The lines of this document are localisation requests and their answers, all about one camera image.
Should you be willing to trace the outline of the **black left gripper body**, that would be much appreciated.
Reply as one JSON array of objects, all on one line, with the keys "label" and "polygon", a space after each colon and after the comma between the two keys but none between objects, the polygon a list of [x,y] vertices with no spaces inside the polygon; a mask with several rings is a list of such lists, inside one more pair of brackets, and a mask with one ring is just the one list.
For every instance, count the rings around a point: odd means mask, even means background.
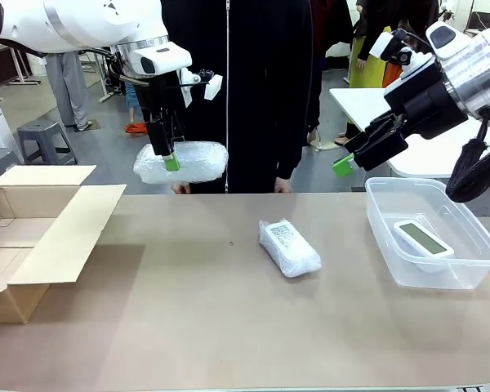
[{"label": "black left gripper body", "polygon": [[159,75],[139,81],[136,95],[145,123],[157,118],[161,112],[173,115],[179,123],[184,122],[185,101],[177,75]]}]

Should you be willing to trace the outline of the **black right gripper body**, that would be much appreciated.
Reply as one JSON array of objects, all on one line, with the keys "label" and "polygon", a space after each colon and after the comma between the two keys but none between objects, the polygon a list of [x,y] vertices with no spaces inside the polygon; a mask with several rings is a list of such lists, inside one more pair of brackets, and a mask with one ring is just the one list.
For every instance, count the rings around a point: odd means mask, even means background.
[{"label": "black right gripper body", "polygon": [[397,129],[404,139],[411,135],[433,139],[468,119],[441,78],[399,79],[385,89],[384,97],[399,120]]}]

